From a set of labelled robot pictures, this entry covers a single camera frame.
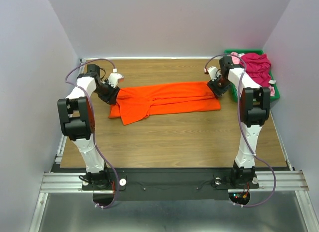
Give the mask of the orange t shirt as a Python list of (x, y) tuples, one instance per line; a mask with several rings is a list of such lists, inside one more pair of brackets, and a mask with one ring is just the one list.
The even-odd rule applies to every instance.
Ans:
[(122, 88), (109, 118), (129, 125), (151, 115), (217, 111), (219, 100), (206, 82), (183, 82)]

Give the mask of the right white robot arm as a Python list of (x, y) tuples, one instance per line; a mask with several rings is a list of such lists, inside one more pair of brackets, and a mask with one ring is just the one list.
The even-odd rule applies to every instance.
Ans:
[(233, 63), (233, 55), (220, 54), (219, 68), (204, 67), (211, 80), (207, 86), (216, 98), (225, 94), (231, 86), (237, 89), (237, 116), (241, 132), (240, 145), (229, 175), (230, 184), (241, 187), (255, 177), (255, 158), (258, 137), (270, 116), (271, 91), (255, 82), (246, 72), (247, 65), (241, 57)]

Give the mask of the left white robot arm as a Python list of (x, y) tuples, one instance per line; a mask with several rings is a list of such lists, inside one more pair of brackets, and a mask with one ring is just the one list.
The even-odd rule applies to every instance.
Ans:
[(71, 93), (57, 101), (57, 109), (62, 134), (69, 138), (81, 154), (86, 173), (80, 176), (84, 187), (90, 190), (115, 188), (116, 181), (111, 179), (110, 164), (99, 151), (95, 139), (95, 116), (91, 95), (108, 105), (115, 105), (120, 91), (118, 83), (124, 77), (113, 67), (108, 78), (100, 74), (102, 68), (96, 64), (87, 65), (87, 72), (77, 76)]

